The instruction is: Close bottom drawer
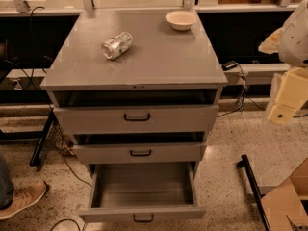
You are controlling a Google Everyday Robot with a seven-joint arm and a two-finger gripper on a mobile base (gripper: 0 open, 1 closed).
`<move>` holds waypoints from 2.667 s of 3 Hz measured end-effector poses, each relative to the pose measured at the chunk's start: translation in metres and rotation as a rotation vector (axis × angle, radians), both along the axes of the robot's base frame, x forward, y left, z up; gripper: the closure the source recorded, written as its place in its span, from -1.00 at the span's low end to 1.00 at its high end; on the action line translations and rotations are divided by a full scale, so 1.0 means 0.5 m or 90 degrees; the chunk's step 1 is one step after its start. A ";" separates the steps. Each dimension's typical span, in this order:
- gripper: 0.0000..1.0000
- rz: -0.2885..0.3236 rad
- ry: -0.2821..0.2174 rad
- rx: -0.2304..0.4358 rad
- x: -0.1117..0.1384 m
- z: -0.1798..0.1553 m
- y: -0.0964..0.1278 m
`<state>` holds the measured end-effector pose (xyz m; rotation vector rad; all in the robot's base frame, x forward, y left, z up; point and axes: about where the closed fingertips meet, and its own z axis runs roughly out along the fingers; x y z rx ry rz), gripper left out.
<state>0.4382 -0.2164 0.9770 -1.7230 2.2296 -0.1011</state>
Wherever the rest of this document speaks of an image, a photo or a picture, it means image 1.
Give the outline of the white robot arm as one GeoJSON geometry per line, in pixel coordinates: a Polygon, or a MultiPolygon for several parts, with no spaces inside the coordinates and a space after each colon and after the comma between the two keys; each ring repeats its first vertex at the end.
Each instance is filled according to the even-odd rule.
{"type": "Polygon", "coordinates": [[[267,106],[266,121],[287,124],[308,101],[308,0],[303,0],[284,22],[258,47],[262,53],[277,53],[290,66],[275,74],[267,106]]]}

